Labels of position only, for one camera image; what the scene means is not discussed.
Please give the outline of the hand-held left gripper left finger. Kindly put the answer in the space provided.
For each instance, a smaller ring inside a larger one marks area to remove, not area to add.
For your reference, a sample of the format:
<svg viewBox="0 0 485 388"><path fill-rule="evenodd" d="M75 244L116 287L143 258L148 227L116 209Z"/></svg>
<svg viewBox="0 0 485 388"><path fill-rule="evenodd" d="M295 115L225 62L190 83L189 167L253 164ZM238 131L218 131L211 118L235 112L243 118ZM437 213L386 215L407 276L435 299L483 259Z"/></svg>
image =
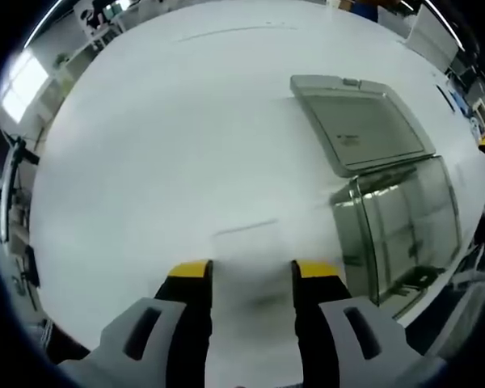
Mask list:
<svg viewBox="0 0 485 388"><path fill-rule="evenodd" d="M203 387L213 331L213 263L172 268L153 297L143 297L102 331L81 360L59 364L77 387Z"/></svg>

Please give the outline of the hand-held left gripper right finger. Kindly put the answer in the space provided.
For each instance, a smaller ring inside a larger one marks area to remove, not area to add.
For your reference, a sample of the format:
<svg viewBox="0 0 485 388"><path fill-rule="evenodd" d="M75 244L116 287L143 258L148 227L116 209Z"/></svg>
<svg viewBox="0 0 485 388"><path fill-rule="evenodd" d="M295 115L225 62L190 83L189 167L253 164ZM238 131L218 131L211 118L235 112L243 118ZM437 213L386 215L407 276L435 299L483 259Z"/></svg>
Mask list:
<svg viewBox="0 0 485 388"><path fill-rule="evenodd" d="M305 387L427 387L445 368L366 297L352 297L328 263L291 263L295 334Z"/></svg>

